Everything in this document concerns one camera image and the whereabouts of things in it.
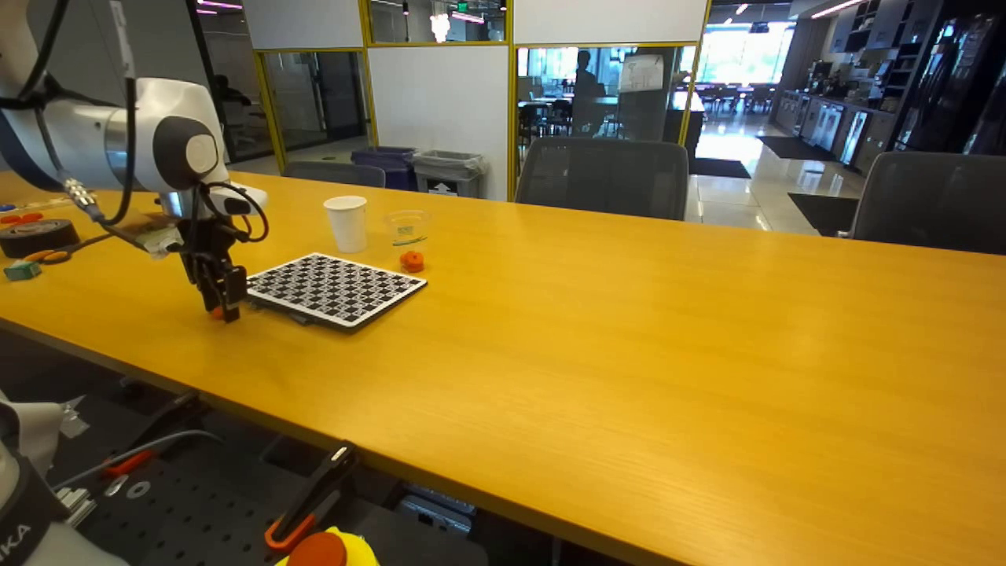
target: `white wall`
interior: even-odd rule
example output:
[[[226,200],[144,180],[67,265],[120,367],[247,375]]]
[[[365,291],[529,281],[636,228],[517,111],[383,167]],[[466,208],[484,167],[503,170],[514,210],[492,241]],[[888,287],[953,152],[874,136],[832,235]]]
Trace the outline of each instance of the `white wall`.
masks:
[[[357,0],[245,0],[253,52],[361,48]]]
[[[378,142],[486,161],[486,200],[507,200],[507,48],[378,48]]]
[[[697,41],[704,0],[517,0],[514,45]]]

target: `office chair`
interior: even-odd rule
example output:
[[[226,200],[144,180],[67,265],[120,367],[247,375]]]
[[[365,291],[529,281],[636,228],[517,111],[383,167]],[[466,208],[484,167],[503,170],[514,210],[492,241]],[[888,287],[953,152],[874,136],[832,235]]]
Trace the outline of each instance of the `office chair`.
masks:
[[[517,203],[681,222],[687,159],[663,142],[538,139]]]
[[[547,136],[572,136],[572,101],[553,101],[547,108]]]
[[[626,93],[619,99],[623,139],[661,142],[667,119],[667,93]]]
[[[1006,254],[1006,159],[885,152],[849,235]]]
[[[385,173],[361,164],[329,164],[329,161],[292,161],[282,178],[349,183],[349,185],[385,185]]]

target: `table top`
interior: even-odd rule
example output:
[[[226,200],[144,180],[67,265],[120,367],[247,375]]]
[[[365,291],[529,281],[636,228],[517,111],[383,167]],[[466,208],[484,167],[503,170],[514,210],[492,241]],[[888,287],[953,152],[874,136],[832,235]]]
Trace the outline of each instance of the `table top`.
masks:
[[[357,259],[418,217],[430,287],[356,335],[224,329],[176,259],[101,243],[0,317],[684,563],[1006,556],[1006,259],[240,180],[251,271],[334,252],[319,203],[365,192]]]

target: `red object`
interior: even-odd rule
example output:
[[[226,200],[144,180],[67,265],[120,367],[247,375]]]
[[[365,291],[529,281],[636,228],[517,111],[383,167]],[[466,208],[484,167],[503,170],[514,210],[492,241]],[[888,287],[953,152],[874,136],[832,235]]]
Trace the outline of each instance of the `red object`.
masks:
[[[123,480],[123,475],[139,472],[139,470],[141,470],[141,465],[149,465],[150,459],[154,459],[154,454],[135,454],[135,456],[128,456],[128,459],[123,459],[123,462],[111,465],[102,475],[111,475],[111,480]]]
[[[282,516],[265,529],[265,549],[274,553],[290,553],[316,526],[316,516],[305,516],[287,538],[276,538],[279,521]]]
[[[10,224],[10,228],[28,228],[28,224],[37,224],[40,215],[0,215],[0,224]]]
[[[290,566],[344,566],[344,546],[340,536],[316,531],[296,546]]]
[[[423,271],[423,259],[420,252],[409,248],[402,259],[399,259],[402,271],[404,275],[420,275]]]

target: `paper cup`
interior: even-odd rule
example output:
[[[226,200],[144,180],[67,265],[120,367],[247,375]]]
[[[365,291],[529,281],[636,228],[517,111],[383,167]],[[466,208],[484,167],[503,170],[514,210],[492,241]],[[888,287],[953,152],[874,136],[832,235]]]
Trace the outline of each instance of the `paper cup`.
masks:
[[[322,203],[327,224],[335,235],[335,248],[353,254],[366,247],[366,224],[365,224],[366,200],[361,195],[335,195]]]

